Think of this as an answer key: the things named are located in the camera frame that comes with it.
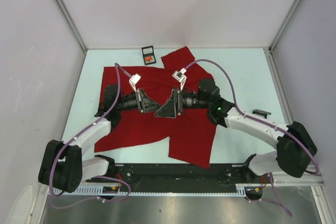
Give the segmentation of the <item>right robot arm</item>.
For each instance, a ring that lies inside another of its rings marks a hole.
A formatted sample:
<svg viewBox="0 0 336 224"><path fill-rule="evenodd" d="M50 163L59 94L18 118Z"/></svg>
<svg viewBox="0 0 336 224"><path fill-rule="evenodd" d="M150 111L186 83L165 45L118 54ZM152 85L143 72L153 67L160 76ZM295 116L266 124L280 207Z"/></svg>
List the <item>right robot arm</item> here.
<svg viewBox="0 0 336 224"><path fill-rule="evenodd" d="M317 147L301 123L278 125L266 118L240 112L237 105L221 97L219 87L211 79L202 79L197 92L174 88L170 98L154 115L176 118L184 109L206 109L207 118L214 125L242 131L274 148L273 152L253 154L244 162L242 176L249 183L254 183L261 175L278 171L300 178L317 153Z"/></svg>

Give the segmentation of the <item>gold maple leaf brooch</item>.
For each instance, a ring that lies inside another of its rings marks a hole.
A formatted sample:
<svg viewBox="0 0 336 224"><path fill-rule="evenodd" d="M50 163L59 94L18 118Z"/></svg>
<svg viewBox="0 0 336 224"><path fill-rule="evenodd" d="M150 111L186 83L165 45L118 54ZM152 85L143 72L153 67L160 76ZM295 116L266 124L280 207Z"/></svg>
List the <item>gold maple leaf brooch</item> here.
<svg viewBox="0 0 336 224"><path fill-rule="evenodd" d="M147 57L145 57L145 61L147 61L147 62L150 62L150 61L152 61L152 57L151 56L147 56Z"/></svg>

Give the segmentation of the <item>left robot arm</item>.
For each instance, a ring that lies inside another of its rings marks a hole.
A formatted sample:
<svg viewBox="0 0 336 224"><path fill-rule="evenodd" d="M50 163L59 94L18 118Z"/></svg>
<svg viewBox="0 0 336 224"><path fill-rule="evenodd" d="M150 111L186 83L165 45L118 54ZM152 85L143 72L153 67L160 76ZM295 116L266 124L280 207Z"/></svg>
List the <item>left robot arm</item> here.
<svg viewBox="0 0 336 224"><path fill-rule="evenodd" d="M112 181L116 169L112 166L111 158L95 156L83 161L83 155L118 126L123 111L137 110L140 113L151 113L159 107L160 104L149 98L143 89L122 95L118 85L107 86L94 121L90 125L68 142L58 140L48 142L38 181L50 189L59 189L67 193L74 192L82 181L96 176L105 182Z"/></svg>

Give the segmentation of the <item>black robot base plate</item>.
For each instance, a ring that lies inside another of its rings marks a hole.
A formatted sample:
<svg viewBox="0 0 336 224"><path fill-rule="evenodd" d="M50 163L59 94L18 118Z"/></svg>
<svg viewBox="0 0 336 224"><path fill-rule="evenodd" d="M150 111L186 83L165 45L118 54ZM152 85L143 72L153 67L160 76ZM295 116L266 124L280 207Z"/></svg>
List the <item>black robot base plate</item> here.
<svg viewBox="0 0 336 224"><path fill-rule="evenodd" d="M267 175L254 175L242 164L211 164L201 168L191 164L114 164L106 174L88 180L103 185L132 186L149 184L203 185L238 184L245 187L256 186L264 189L269 184Z"/></svg>

